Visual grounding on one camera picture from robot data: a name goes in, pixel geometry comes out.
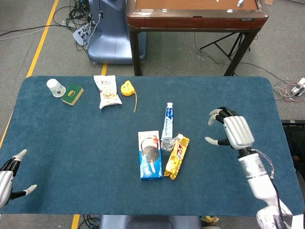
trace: toothpaste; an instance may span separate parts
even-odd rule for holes
[[[173,103],[167,103],[161,140],[173,138]]]

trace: blue felt mat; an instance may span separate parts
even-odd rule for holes
[[[245,116],[253,148],[275,165],[275,183],[294,214],[304,201],[289,154],[270,83],[260,77],[117,77],[122,105],[99,109],[93,77],[56,77],[84,92],[75,106],[51,95],[51,77],[31,77],[20,89],[0,161],[28,149],[14,191],[38,184],[29,196],[11,200],[2,213],[86,213],[126,215],[253,216],[265,207],[255,199],[238,152],[212,146],[205,136],[225,138],[220,123],[208,126],[209,112],[226,106]],[[131,80],[138,94],[124,97],[121,85]],[[163,128],[167,102],[173,102],[174,134],[190,138],[175,181],[142,181],[138,131]],[[163,157],[163,166],[167,161]]]

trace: robotic arm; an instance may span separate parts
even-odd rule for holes
[[[289,208],[279,199],[278,191],[273,183],[274,167],[270,158],[259,150],[252,149],[254,138],[249,125],[243,116],[220,107],[210,112],[208,125],[215,120],[224,126],[227,138],[214,140],[205,137],[206,141],[216,146],[231,146],[238,150],[238,161],[241,163],[250,188],[257,199],[267,203],[267,207],[256,214],[257,223],[261,229],[305,229],[304,215],[292,216]],[[259,156],[264,157],[271,165],[270,176]]]
[[[22,150],[19,154],[8,160],[2,168],[0,168],[0,208],[5,206],[10,199],[26,196],[37,187],[37,185],[32,185],[21,192],[12,192],[12,186],[17,170],[26,153],[26,149]]]

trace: gray floor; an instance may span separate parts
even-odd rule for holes
[[[57,9],[69,4],[60,0]],[[45,25],[53,1],[0,0],[0,32]],[[283,80],[298,82],[304,77],[305,65],[305,4],[289,0],[275,0],[268,7],[270,18],[258,34],[258,40],[251,46],[243,62],[259,65]],[[56,14],[56,20],[67,18],[67,11]],[[21,35],[17,32],[1,36]],[[26,37],[0,41],[0,136],[13,111],[19,87],[24,80],[36,52],[42,32]],[[196,33],[196,43],[201,47],[223,34]],[[216,65],[205,54],[199,53],[194,45],[194,33],[149,33],[148,56],[142,65],[144,75],[222,75],[228,60],[215,47],[205,50],[215,60]],[[220,42],[226,50],[230,49],[234,37]],[[75,49],[72,33],[64,28],[51,28],[44,42],[33,75],[87,75],[100,74],[101,64],[93,64],[85,52]],[[256,67],[240,64],[236,73],[245,76],[262,76],[272,85],[280,81]],[[131,65],[109,65],[107,74],[132,76]],[[305,119],[304,104],[277,102],[282,119]],[[304,181],[300,180],[304,190]],[[0,229],[23,228],[71,228],[71,215],[4,215]],[[219,226],[226,229],[258,228],[255,218],[221,217]]]

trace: white paper cup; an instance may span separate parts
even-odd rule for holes
[[[66,88],[62,86],[56,79],[49,79],[47,87],[52,92],[54,97],[62,97],[66,92]]]

